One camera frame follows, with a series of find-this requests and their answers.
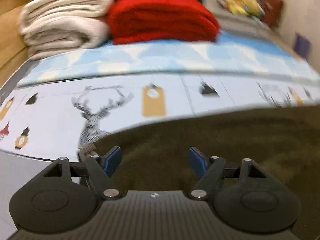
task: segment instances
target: yellow item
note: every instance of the yellow item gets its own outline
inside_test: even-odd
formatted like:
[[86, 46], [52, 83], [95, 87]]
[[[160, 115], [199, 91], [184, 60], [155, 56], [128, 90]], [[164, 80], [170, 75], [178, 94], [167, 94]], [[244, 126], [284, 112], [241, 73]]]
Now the yellow item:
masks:
[[261, 9], [256, 0], [228, 0], [228, 10], [233, 14], [260, 16]]
[[294, 100], [296, 100], [298, 106], [303, 106], [303, 101], [301, 99], [301, 97], [297, 94], [296, 91], [294, 91], [293, 89], [289, 88], [290, 94], [292, 95], [292, 97], [294, 98]]
[[228, 10], [232, 14], [249, 16], [249, 14], [240, 5], [238, 5], [234, 0], [228, 0], [226, 3], [227, 3]]
[[14, 98], [11, 98], [10, 100], [8, 100], [4, 107], [2, 108], [1, 112], [0, 112], [0, 121], [5, 117], [5, 115], [7, 114], [7, 112], [9, 111], [10, 106], [12, 106], [14, 101]]

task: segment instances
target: brown gift tag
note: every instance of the brown gift tag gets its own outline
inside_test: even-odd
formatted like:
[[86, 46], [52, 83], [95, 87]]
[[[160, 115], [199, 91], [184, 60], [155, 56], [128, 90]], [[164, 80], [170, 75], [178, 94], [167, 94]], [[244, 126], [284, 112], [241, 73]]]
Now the brown gift tag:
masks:
[[2, 108], [1, 112], [0, 112], [0, 121], [5, 117], [5, 115], [7, 114], [7, 112], [9, 111], [10, 107], [12, 106], [14, 101], [14, 98], [11, 98], [10, 100], [8, 100], [4, 107]]
[[142, 116], [165, 116], [165, 101], [163, 89], [150, 85], [143, 88], [142, 92]]

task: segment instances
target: white wall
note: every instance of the white wall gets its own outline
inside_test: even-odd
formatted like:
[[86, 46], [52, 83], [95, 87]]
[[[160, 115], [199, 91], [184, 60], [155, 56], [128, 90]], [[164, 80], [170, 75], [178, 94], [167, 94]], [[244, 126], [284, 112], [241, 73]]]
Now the white wall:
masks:
[[285, 8], [278, 32], [290, 46], [296, 33], [305, 36], [312, 48], [308, 62], [320, 72], [320, 0], [284, 0]]

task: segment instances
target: ribbed black surface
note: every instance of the ribbed black surface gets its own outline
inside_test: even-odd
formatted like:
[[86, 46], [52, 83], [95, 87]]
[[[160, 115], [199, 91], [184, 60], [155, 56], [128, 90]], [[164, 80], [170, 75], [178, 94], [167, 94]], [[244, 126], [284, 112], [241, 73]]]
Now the ribbed black surface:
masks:
[[125, 198], [105, 201], [83, 226], [56, 235], [19, 231], [11, 240], [297, 240], [289, 231], [250, 235], [236, 231], [215, 217], [206, 202], [193, 201], [181, 191], [129, 191]]

